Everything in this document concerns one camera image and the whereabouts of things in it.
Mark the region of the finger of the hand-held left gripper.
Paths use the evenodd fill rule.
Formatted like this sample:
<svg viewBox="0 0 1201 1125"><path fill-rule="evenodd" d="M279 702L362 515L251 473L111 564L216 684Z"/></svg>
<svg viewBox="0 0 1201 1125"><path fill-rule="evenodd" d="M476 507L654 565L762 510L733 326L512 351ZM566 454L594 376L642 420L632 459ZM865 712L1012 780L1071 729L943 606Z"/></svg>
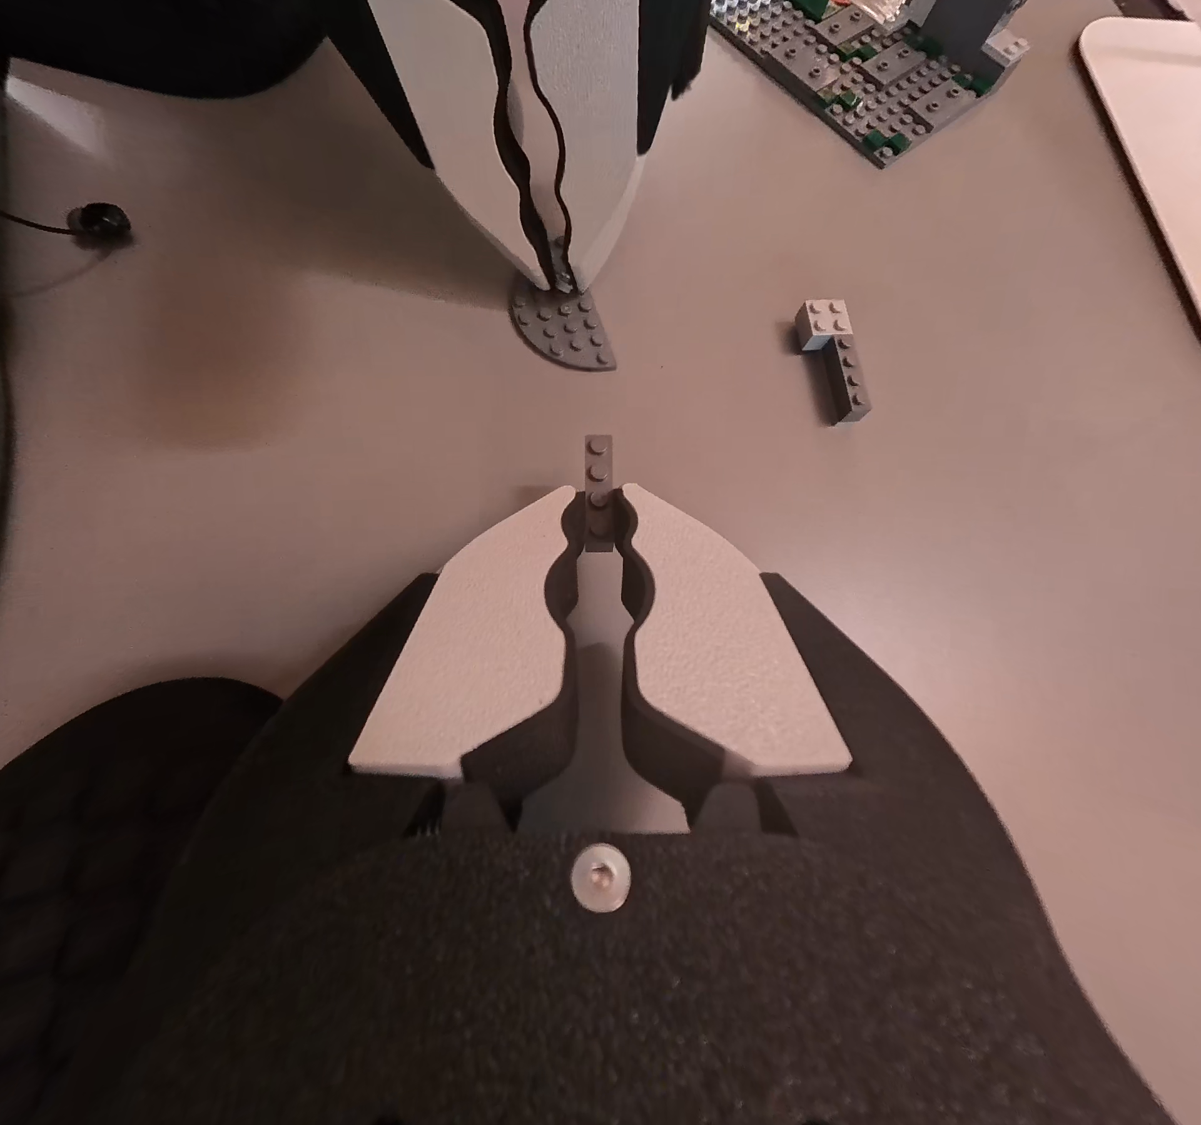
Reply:
<svg viewBox="0 0 1201 1125"><path fill-rule="evenodd" d="M531 0L523 43L548 127L535 196L553 247L588 290L623 231L641 175L640 0Z"/></svg>
<svg viewBox="0 0 1201 1125"><path fill-rule="evenodd" d="M537 287L554 277L529 165L510 126L503 22L454 0L367 0L434 174L466 216Z"/></svg>

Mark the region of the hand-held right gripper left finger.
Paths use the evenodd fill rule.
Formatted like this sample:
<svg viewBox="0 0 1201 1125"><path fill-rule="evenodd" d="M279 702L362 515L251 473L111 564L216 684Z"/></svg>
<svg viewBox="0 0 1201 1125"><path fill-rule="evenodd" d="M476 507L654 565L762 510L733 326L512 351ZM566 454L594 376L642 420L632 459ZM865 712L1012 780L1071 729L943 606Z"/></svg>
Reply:
<svg viewBox="0 0 1201 1125"><path fill-rule="evenodd" d="M355 772L550 780L575 749L583 503L555 487L444 564L354 742Z"/></svg>

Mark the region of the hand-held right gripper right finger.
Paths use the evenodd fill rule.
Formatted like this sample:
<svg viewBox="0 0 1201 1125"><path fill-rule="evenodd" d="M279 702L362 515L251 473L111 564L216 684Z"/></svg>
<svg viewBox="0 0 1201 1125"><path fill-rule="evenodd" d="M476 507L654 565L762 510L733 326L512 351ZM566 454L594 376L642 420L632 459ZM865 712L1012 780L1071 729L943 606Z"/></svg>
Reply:
<svg viewBox="0 0 1201 1125"><path fill-rule="evenodd" d="M849 745L756 562L644 486L626 483L620 507L627 740L659 729L717 777L848 770Z"/></svg>

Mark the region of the dark grey long brick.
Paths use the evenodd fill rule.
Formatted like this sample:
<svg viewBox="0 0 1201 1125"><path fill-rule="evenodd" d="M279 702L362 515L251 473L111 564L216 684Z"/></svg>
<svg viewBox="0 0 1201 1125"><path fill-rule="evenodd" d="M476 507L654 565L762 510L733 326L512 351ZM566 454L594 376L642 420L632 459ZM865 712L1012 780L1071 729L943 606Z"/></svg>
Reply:
<svg viewBox="0 0 1201 1125"><path fill-rule="evenodd" d="M613 437L593 433L584 442L585 547L614 549L614 456Z"/></svg>
<svg viewBox="0 0 1201 1125"><path fill-rule="evenodd" d="M835 426L863 420L873 409L862 356L852 334L836 334L822 348Z"/></svg>

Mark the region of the grey quarter-round plate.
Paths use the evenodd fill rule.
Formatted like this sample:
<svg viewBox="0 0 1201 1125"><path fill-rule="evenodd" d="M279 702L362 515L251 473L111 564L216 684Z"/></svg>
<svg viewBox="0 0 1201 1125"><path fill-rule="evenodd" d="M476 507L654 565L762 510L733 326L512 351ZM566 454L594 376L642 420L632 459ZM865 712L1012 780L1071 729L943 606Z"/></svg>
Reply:
<svg viewBox="0 0 1201 1125"><path fill-rule="evenodd" d="M554 268L572 273L564 255L564 236L551 243ZM518 335L553 364L589 373L618 368L609 334L593 295L579 287L572 296L536 286L518 273L509 295L509 314Z"/></svg>

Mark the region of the light grey square brick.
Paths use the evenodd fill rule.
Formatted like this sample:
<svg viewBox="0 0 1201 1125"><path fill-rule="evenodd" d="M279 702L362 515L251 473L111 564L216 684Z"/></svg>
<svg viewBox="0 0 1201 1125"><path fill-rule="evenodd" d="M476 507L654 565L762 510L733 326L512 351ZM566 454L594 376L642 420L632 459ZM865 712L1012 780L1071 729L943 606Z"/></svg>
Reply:
<svg viewBox="0 0 1201 1125"><path fill-rule="evenodd" d="M817 352L826 346L840 351L854 348L849 308L841 299L806 299L796 313L793 335L798 352Z"/></svg>

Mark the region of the grey desk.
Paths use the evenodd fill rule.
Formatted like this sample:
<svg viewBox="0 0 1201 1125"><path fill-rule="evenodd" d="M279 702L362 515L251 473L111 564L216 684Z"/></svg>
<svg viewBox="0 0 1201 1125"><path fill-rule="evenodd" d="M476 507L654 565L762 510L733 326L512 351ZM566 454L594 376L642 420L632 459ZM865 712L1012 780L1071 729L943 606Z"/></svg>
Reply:
<svg viewBox="0 0 1201 1125"><path fill-rule="evenodd" d="M17 62L3 761L129 688L289 694L583 437L778 571L935 720L1090 996L1199 1122L1199 343L1030 0L999 92L879 171L722 37L594 286L619 368L542 360L509 269L331 48L191 101ZM835 426L806 299L873 409Z"/></svg>

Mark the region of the grey brick model on baseplate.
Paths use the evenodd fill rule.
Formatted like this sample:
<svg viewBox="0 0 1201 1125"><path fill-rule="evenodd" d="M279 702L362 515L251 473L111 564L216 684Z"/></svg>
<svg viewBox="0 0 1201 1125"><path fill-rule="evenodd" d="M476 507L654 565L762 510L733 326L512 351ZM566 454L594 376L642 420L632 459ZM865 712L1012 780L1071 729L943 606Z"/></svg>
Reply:
<svg viewBox="0 0 1201 1125"><path fill-rule="evenodd" d="M1028 0L711 0L710 26L876 167L999 89Z"/></svg>

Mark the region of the white book stand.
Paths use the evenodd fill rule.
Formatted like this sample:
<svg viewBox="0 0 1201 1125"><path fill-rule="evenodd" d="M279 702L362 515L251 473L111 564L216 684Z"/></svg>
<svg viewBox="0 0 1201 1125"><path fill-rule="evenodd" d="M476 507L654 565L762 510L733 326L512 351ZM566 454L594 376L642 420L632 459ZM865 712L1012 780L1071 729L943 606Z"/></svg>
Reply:
<svg viewBox="0 0 1201 1125"><path fill-rule="evenodd" d="M1199 24L1105 17L1084 27L1078 50L1197 318Z"/></svg>

